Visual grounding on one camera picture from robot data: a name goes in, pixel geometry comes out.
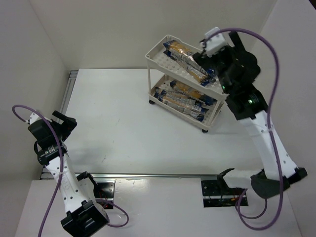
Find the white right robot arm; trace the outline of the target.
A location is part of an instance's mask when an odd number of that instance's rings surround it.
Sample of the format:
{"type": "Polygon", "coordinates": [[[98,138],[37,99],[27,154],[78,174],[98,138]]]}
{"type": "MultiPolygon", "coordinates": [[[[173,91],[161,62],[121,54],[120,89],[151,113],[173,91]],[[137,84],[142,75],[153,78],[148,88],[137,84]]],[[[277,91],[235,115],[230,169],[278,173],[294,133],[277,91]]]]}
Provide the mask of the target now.
{"type": "Polygon", "coordinates": [[[206,71],[218,77],[226,103],[236,120],[244,126],[260,155],[263,169],[237,170],[229,168],[217,176],[223,190],[252,189],[259,197],[268,199],[287,190],[307,176],[288,155],[271,121],[271,103],[253,85],[261,72],[256,57],[245,50],[238,33],[261,40],[273,57],[277,54],[271,44],[260,35],[246,29],[215,27],[200,41],[201,53],[194,60],[206,71]]]}

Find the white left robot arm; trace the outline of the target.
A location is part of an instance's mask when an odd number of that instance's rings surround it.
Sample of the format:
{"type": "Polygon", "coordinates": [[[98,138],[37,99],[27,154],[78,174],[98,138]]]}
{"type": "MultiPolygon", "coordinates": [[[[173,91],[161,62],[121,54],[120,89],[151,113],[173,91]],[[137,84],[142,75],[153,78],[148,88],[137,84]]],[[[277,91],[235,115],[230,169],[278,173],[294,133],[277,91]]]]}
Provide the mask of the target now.
{"type": "Polygon", "coordinates": [[[28,130],[36,139],[34,150],[38,161],[53,175],[60,184],[59,191],[63,197],[66,217],[61,220],[63,229],[73,237],[90,237],[108,222],[109,217],[94,195],[97,183],[88,172],[75,175],[68,155],[65,140],[77,125],[74,118],[58,111],[54,120],[47,122],[32,113],[28,130]]]}

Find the spaghetti bag with white label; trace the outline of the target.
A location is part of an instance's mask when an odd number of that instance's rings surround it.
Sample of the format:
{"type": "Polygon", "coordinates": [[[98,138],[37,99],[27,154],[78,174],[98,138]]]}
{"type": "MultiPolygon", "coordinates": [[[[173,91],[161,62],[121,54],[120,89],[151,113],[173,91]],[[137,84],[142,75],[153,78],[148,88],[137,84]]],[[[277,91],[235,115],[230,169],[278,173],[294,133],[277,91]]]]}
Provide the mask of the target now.
{"type": "Polygon", "coordinates": [[[177,59],[176,56],[171,53],[169,50],[165,50],[163,52],[167,57],[174,60],[177,64],[179,64],[182,68],[185,69],[200,85],[207,86],[208,84],[214,83],[216,80],[209,75],[206,75],[199,71],[198,69],[194,68],[190,64],[186,63],[183,60],[177,59]]]}

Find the yellow spaghetti bag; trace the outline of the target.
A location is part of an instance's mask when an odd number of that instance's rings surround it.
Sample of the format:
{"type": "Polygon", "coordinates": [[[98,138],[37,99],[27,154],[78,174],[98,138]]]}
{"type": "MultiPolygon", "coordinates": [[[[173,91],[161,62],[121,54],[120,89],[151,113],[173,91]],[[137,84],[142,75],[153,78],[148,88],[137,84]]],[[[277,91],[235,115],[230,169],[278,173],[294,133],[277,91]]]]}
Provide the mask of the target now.
{"type": "Polygon", "coordinates": [[[183,84],[183,83],[181,83],[180,81],[177,81],[177,80],[171,81],[170,82],[170,86],[173,89],[188,95],[189,97],[201,100],[203,103],[205,103],[208,106],[213,105],[213,103],[215,103],[217,101],[216,99],[214,99],[214,98],[212,98],[210,96],[207,96],[207,95],[201,93],[200,91],[197,91],[194,88],[192,88],[192,87],[190,87],[190,86],[188,86],[186,84],[183,84]]]}
{"type": "Polygon", "coordinates": [[[195,69],[199,70],[205,75],[215,76],[215,71],[212,69],[205,70],[203,69],[193,58],[195,54],[190,49],[185,47],[183,44],[179,43],[176,40],[170,40],[163,43],[168,55],[177,60],[183,61],[195,69]]]}

